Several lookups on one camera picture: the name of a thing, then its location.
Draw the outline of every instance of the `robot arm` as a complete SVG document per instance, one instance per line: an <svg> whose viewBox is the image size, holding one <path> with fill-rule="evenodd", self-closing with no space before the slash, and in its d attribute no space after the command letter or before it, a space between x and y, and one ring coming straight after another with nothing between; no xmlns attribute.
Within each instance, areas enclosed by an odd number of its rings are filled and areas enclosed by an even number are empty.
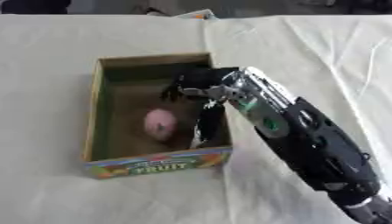
<svg viewBox="0 0 392 224"><path fill-rule="evenodd" d="M205 107L204 119L195 128L197 138L212 137L211 131L206 135L201 130L214 130L217 123L211 121L222 115L222 104L229 102L304 182L315 191L327 192L349 217L362 224L392 223L392 197L368 162L370 156L318 109L260 70L196 68L177 77L163 93L173 100L181 95L209 99L210 107ZM215 118L206 122L208 113Z"/></svg>

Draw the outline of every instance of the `pink ball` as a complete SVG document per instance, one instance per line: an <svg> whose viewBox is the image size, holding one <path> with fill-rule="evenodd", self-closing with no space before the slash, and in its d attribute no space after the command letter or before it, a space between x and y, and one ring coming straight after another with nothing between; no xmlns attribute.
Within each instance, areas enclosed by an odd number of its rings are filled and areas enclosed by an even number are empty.
<svg viewBox="0 0 392 224"><path fill-rule="evenodd" d="M177 125L176 117L167 110L157 108L150 111L144 118L145 132L158 141L168 140Z"/></svg>

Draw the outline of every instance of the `colorful label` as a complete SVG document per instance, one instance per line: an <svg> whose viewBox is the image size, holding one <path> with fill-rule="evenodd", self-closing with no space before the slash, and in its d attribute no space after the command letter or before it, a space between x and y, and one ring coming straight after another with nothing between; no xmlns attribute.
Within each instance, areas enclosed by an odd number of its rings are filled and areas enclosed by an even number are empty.
<svg viewBox="0 0 392 224"><path fill-rule="evenodd" d="M182 153L168 153L151 157L136 157L86 164L87 169L97 178L180 171L204 168L226 162L231 149L190 150Z"/></svg>

